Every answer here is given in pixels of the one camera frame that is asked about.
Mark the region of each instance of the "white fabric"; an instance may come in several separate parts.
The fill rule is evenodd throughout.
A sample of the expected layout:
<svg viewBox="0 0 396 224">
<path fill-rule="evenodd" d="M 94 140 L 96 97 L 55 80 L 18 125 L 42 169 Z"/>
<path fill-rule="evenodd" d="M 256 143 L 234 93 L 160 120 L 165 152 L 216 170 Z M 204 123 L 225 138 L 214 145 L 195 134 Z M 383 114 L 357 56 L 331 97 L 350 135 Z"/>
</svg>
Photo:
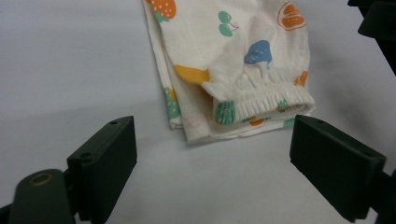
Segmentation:
<svg viewBox="0 0 396 224">
<path fill-rule="evenodd" d="M 144 0 L 144 5 L 168 114 L 173 112 L 170 124 L 183 127 L 189 143 L 290 126 L 296 114 L 315 108 L 305 85 L 306 26 L 291 2 Z M 196 80 L 195 71 L 203 77 Z M 177 98 L 168 97 L 169 90 Z"/>
</svg>

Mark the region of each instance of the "white table surface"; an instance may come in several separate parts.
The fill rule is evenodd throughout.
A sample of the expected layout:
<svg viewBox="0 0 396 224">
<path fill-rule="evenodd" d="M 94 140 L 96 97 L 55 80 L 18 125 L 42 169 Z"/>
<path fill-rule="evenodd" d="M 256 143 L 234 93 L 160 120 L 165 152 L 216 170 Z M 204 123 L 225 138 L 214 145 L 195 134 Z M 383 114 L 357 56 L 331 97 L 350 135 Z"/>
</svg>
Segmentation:
<svg viewBox="0 0 396 224">
<path fill-rule="evenodd" d="M 347 1 L 295 0 L 324 119 L 396 168 L 396 77 Z M 292 129 L 200 146 L 170 131 L 140 0 L 0 0 L 0 206 L 133 115 L 138 164 L 107 223 L 348 223 L 290 163 Z M 366 220 L 372 224 L 376 214 Z"/>
</svg>

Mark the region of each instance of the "orange mushroom print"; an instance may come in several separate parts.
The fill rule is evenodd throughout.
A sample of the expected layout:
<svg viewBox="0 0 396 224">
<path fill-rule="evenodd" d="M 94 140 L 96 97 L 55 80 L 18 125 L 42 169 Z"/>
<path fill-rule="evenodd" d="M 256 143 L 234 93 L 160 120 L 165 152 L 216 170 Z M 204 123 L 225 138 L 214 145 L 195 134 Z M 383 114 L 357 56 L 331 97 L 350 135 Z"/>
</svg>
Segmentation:
<svg viewBox="0 0 396 224">
<path fill-rule="evenodd" d="M 158 22 L 172 20 L 176 16 L 177 8 L 174 0 L 146 0 L 151 4 Z"/>
<path fill-rule="evenodd" d="M 307 78 L 308 78 L 308 72 L 303 71 L 303 73 L 299 77 L 294 79 L 294 84 L 304 87 Z"/>
<path fill-rule="evenodd" d="M 248 119 L 243 119 L 242 123 L 248 122 L 251 126 L 259 126 L 262 123 L 264 123 L 265 121 L 267 121 L 268 119 L 271 119 L 271 118 L 256 119 L 256 116 L 253 116 Z"/>
<path fill-rule="evenodd" d="M 177 74 L 184 80 L 201 85 L 210 80 L 209 70 L 200 70 L 197 68 L 186 67 L 180 64 L 174 65 Z"/>
<path fill-rule="evenodd" d="M 277 14 L 277 23 L 287 31 L 306 26 L 304 17 L 300 14 L 297 7 L 291 2 L 287 2 L 279 10 Z"/>
</svg>

